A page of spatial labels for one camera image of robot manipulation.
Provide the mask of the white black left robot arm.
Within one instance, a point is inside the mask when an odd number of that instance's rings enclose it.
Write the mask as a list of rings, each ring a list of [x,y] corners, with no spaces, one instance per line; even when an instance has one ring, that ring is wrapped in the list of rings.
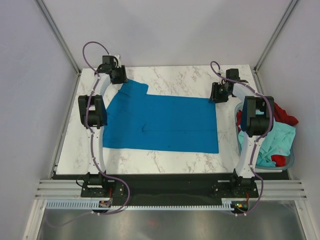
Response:
[[[92,68],[94,81],[87,95],[77,99],[80,122],[85,127],[89,144],[87,174],[83,178],[83,198],[112,198],[115,180],[106,177],[103,156],[103,133],[107,126],[107,111],[103,96],[109,85],[128,82],[120,55],[104,55],[102,63]]]

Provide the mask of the blue t shirt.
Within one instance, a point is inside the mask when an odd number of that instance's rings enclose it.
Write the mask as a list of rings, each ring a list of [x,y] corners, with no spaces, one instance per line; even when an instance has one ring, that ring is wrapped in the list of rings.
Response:
[[[110,149],[219,153],[216,105],[205,98],[152,95],[129,80],[107,112],[102,145]]]

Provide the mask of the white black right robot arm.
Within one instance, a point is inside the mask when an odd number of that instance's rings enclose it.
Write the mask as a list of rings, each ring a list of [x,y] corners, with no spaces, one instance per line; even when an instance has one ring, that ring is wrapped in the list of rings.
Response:
[[[240,129],[243,144],[240,159],[228,182],[215,182],[213,192],[221,198],[246,198],[259,196],[255,183],[255,167],[259,151],[274,124],[274,98],[257,93],[239,76],[237,68],[226,70],[225,77],[218,71],[222,82],[212,84],[210,102],[226,103],[229,96],[242,102]]]

